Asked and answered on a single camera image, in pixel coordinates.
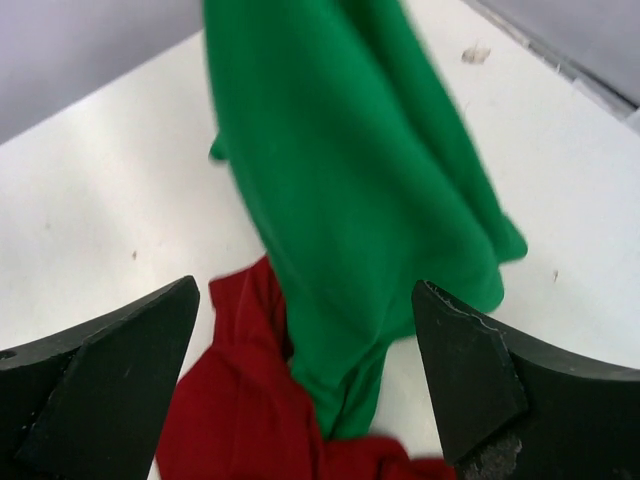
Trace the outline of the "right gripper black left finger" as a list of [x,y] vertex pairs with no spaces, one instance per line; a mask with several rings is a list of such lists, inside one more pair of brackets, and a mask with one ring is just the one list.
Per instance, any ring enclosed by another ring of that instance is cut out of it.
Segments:
[[147,478],[199,303],[185,276],[3,350],[2,478]]

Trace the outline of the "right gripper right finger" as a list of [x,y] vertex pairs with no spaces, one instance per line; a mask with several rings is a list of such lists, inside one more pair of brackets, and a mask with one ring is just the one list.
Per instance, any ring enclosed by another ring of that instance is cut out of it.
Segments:
[[460,479],[635,479],[639,373],[498,322],[429,282],[412,293],[445,462]]

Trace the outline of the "red t shirt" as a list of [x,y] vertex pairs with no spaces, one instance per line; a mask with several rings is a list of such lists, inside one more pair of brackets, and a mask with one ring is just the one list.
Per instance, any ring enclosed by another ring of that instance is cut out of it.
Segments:
[[395,439],[326,440],[291,377],[293,348],[266,258],[209,284],[212,345],[178,382],[156,451],[163,479],[453,479]]

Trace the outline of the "green t shirt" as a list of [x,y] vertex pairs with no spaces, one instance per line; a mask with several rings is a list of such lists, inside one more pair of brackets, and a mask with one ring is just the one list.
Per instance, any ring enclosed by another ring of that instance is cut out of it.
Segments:
[[503,300],[527,245],[397,1],[206,1],[219,127],[284,292],[292,374],[328,438],[364,435],[427,280]]

